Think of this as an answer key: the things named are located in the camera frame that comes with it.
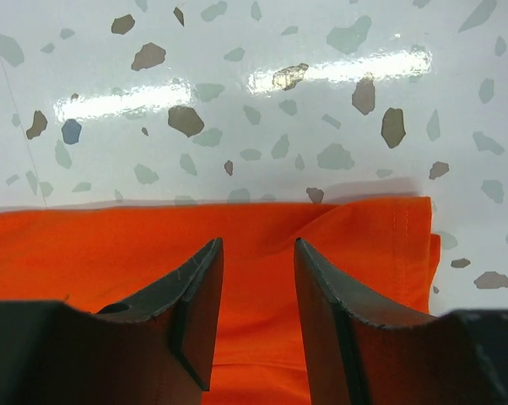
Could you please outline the orange t shirt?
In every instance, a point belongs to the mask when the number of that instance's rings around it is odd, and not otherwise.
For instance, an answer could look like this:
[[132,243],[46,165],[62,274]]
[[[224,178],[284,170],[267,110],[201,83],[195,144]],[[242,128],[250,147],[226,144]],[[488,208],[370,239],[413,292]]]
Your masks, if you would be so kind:
[[0,213],[0,299],[59,299],[97,311],[219,237],[224,282],[203,402],[307,404],[296,240],[373,290],[425,312],[440,261],[431,217],[427,197]]

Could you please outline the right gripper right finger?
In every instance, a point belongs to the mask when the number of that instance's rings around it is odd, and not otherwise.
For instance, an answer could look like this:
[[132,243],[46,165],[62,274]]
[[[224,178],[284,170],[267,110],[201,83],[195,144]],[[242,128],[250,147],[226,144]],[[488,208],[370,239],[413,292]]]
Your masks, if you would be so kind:
[[508,310],[430,316],[295,242],[295,289],[315,404],[508,404]]

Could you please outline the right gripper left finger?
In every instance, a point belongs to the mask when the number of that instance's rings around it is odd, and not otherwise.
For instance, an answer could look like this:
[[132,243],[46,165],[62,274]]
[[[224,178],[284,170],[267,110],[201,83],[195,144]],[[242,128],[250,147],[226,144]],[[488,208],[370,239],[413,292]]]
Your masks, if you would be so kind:
[[199,404],[223,275],[218,238],[95,313],[59,300],[0,300],[0,404]]

